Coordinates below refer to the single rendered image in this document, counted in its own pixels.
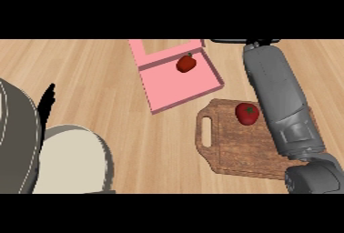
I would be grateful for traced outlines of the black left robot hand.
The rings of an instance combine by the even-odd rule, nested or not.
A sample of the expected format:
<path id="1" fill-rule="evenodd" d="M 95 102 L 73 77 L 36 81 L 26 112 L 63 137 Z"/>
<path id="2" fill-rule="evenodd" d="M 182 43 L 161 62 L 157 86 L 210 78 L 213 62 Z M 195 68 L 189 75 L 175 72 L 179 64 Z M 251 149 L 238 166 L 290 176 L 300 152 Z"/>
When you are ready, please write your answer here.
<path id="1" fill-rule="evenodd" d="M 52 113 L 55 103 L 55 83 L 51 83 L 37 105 L 42 132 L 46 132 L 46 124 Z"/>

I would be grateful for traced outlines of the dark red bell pepper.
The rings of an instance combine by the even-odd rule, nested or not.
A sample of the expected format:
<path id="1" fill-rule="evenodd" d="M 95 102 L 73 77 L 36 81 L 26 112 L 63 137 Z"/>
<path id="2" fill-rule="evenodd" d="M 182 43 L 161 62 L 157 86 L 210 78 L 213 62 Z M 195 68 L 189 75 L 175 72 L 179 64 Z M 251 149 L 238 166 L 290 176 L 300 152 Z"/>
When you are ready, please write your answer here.
<path id="1" fill-rule="evenodd" d="M 176 64 L 176 68 L 182 73 L 187 73 L 188 71 L 191 71 L 194 69 L 194 67 L 197 66 L 197 60 L 192 57 L 192 54 L 188 54 L 187 56 L 184 56 Z"/>

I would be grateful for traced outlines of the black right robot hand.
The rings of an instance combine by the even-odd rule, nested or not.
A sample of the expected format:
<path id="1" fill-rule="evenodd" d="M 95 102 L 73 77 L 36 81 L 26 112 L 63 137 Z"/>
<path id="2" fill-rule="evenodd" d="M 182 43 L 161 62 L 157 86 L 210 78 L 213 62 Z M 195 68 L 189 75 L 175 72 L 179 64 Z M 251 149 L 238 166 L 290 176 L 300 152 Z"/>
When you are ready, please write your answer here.
<path id="1" fill-rule="evenodd" d="M 269 46 L 274 43 L 278 43 L 281 39 L 210 39 L 215 43 L 222 44 L 246 44 L 246 45 L 256 45 Z"/>

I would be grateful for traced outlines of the pink cardboard box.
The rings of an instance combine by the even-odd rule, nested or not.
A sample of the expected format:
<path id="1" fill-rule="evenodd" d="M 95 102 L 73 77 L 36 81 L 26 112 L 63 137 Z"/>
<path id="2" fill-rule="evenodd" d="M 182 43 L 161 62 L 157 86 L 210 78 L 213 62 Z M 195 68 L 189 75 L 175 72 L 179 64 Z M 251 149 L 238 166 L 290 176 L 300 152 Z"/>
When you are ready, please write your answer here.
<path id="1" fill-rule="evenodd" d="M 225 87 L 223 79 L 203 49 L 206 47 L 203 39 L 191 39 L 188 43 L 153 54 L 145 53 L 141 39 L 127 41 L 153 114 L 182 105 Z M 182 73 L 176 64 L 188 55 L 192 55 L 197 60 L 197 65 Z"/>

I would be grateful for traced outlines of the bright red bell pepper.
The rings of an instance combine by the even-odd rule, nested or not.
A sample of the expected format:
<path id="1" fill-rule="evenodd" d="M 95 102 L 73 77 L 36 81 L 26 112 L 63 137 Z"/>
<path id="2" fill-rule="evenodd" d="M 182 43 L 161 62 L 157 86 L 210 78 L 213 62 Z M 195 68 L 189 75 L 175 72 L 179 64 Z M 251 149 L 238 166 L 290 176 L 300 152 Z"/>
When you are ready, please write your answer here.
<path id="1" fill-rule="evenodd" d="M 251 126 L 260 117 L 259 108 L 249 103 L 241 103 L 235 108 L 235 116 L 244 126 Z"/>

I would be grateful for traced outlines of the brown wooden cutting board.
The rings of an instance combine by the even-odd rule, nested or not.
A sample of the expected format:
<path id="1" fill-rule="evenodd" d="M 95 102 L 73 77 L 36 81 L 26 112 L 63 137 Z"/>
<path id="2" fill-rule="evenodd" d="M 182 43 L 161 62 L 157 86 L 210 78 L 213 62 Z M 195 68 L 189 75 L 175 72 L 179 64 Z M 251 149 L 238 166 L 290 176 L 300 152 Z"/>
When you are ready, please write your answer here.
<path id="1" fill-rule="evenodd" d="M 282 180 L 288 167 L 308 162 L 288 160 L 277 152 L 263 116 L 244 126 L 235 116 L 238 100 L 213 99 L 197 116 L 195 145 L 213 171 L 223 175 Z M 212 119 L 212 146 L 203 144 L 203 119 Z"/>

